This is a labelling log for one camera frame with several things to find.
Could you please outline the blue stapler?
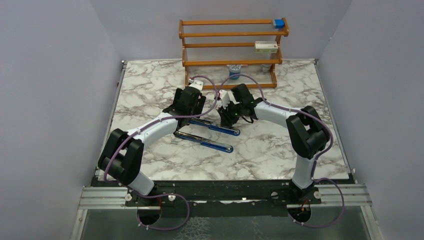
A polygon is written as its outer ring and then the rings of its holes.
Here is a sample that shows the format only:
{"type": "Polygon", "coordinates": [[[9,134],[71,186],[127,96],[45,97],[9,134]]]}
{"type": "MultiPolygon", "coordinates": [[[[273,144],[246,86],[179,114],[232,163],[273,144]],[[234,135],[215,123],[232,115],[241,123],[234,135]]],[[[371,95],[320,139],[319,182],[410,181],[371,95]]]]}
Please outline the blue stapler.
{"type": "MultiPolygon", "coordinates": [[[[191,125],[197,125],[197,126],[206,128],[209,132],[214,131],[214,132],[231,135],[231,136],[239,136],[241,134],[241,131],[238,128],[222,126],[218,123],[215,123],[209,120],[200,119],[200,118],[192,118],[189,123],[191,125]]],[[[232,153],[234,150],[234,147],[232,145],[224,143],[224,142],[219,142],[214,139],[210,139],[204,134],[196,135],[193,133],[176,130],[173,133],[173,135],[177,138],[195,142],[204,147],[218,150],[228,154],[232,153]]]]}

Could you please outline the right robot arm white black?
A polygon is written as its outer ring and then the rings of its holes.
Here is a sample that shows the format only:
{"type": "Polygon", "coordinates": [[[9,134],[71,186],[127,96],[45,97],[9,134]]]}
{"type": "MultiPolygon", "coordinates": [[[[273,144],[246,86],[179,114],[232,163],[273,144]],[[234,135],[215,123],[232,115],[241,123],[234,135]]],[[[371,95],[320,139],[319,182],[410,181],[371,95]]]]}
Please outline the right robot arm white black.
{"type": "Polygon", "coordinates": [[[321,121],[312,106],[288,108],[268,102],[263,97],[254,98],[246,84],[236,85],[229,91],[220,90],[217,109],[222,127],[232,127],[239,119],[253,123],[268,121],[287,129],[292,148],[296,152],[295,172],[289,199],[300,204],[309,196],[313,184],[316,158],[332,140],[331,131],[321,121]]]}

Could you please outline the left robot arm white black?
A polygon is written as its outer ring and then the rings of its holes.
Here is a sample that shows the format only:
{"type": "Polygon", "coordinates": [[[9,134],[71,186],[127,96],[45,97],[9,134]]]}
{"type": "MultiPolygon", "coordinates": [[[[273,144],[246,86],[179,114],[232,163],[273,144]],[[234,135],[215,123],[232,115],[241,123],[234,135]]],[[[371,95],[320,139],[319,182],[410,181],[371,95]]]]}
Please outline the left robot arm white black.
{"type": "Polygon", "coordinates": [[[144,205],[157,200],[154,182],[141,172],[144,149],[190,123],[202,113],[206,97],[201,87],[177,88],[172,104],[158,117],[132,130],[113,130],[100,154],[97,167],[119,183],[138,192],[144,205]]]}

